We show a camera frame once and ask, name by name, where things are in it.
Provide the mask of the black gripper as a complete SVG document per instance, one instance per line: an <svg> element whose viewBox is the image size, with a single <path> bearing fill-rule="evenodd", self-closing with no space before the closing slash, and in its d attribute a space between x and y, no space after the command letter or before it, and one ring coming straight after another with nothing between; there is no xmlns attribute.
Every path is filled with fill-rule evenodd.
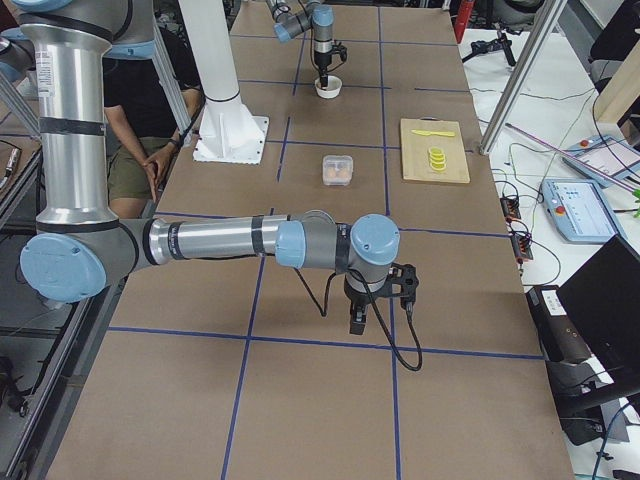
<svg viewBox="0 0 640 480"><path fill-rule="evenodd" d="M319 71L319 88L326 89L328 87L328 70L329 66L332 63L332 53L331 52L320 52L317 50L313 51L313 60L315 64L315 68Z"/></svg>
<svg viewBox="0 0 640 480"><path fill-rule="evenodd" d="M344 280L343 290L350 301L349 333L363 335L367 324L367 307L372 304L372 296L354 288L347 279Z"/></svg>

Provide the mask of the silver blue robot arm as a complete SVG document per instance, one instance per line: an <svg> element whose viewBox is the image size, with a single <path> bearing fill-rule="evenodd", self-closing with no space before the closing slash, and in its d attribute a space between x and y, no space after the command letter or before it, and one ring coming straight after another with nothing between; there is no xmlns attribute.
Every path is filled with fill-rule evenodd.
<svg viewBox="0 0 640 480"><path fill-rule="evenodd" d="M19 9L21 30L35 49L46 184L46 206L20 265L42 296L79 302L172 260L271 256L285 267L343 275L354 334L378 298L412 304L414 270L397 263L399 229L380 214L350 225L320 210L204 222L119 218L108 205L102 60L152 55L153 5L22 1Z"/></svg>
<svg viewBox="0 0 640 480"><path fill-rule="evenodd" d="M333 38L334 14L323 1L307 1L293 12L286 1L266 2L274 21L274 33L282 43L311 31L313 37L313 65L322 89L328 87L329 66L338 49Z"/></svg>

